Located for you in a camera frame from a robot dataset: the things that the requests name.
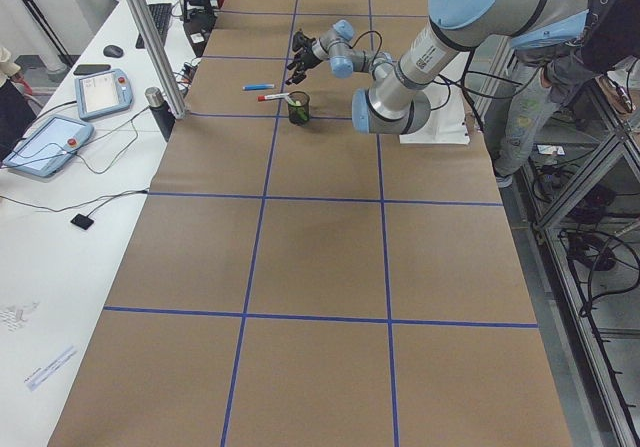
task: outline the shoe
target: shoe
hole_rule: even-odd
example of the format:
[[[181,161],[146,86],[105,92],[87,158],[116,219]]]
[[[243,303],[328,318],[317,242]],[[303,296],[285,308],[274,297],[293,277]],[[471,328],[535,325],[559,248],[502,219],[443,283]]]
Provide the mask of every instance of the shoe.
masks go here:
[[[495,174],[496,184],[498,184],[499,189],[509,187],[513,183],[513,175],[500,175],[495,171],[493,173]]]

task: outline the person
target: person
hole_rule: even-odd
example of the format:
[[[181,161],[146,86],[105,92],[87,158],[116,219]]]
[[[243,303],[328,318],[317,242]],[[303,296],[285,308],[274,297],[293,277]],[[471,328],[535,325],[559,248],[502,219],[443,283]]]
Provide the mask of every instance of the person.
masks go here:
[[[498,187],[511,185],[536,134],[585,82],[640,56],[640,0],[589,0],[589,11],[577,41],[516,53],[510,80],[520,84],[518,93],[510,101],[494,100],[485,115],[484,140]]]
[[[20,66],[11,62],[11,53],[0,44],[0,162],[11,153],[36,118],[25,98],[11,82],[23,80]]]

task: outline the blue marker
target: blue marker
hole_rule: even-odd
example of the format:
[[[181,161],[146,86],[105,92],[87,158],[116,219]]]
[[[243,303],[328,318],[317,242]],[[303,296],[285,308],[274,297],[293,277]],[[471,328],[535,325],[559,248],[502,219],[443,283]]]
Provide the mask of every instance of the blue marker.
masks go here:
[[[249,84],[245,85],[242,90],[267,90],[275,88],[275,84]]]

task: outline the gray pants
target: gray pants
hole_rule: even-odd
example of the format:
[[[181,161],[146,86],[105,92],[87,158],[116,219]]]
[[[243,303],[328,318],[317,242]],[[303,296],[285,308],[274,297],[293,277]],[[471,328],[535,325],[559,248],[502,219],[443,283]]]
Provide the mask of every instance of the gray pants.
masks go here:
[[[546,76],[552,86],[544,88],[539,69],[518,63],[511,80],[522,85],[532,77],[533,80],[511,100],[494,100],[484,118],[484,141],[495,172],[507,176],[522,167],[533,150],[536,135],[551,115],[567,105],[584,82],[597,75],[584,66],[579,52],[574,52],[547,65]],[[522,86],[503,83],[496,96],[507,97],[520,89]]]

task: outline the marker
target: marker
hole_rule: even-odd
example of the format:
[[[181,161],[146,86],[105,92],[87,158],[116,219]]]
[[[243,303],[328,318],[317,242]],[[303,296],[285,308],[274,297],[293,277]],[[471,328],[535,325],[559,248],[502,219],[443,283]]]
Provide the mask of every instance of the marker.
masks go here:
[[[282,94],[259,95],[258,102],[264,102],[265,100],[286,99],[287,97],[289,97],[289,94],[287,92],[283,92]]]
[[[267,90],[275,87],[275,84],[249,84],[242,87],[242,90]]]

